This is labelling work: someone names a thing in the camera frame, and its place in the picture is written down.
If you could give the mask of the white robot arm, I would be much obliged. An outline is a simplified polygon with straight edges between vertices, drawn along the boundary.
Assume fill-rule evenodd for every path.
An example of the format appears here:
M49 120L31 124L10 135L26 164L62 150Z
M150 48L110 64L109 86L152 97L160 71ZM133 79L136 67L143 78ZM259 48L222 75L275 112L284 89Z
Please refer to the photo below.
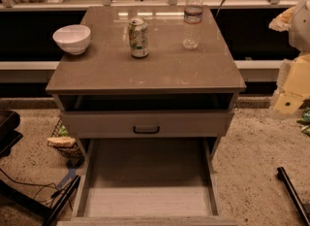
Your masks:
M281 63L277 88L270 106L278 114L295 113L310 97L310 0L299 0L294 7L275 18L269 27L289 32L289 44L299 50L294 60Z

